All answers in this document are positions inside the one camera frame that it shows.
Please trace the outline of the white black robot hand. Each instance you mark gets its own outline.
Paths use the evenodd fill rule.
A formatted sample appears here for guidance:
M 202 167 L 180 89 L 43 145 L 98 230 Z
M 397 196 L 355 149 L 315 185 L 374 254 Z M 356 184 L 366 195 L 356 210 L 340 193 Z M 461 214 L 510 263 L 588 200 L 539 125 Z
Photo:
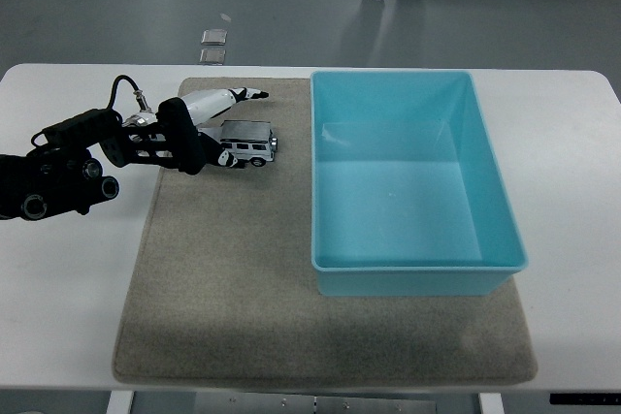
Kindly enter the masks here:
M 268 123 L 226 120 L 217 127 L 206 125 L 242 102 L 268 97 L 256 88 L 216 88 L 162 102 L 155 117 L 173 167 L 196 175 L 207 165 L 242 168 L 247 162 L 262 166 L 272 160 L 278 144 Z

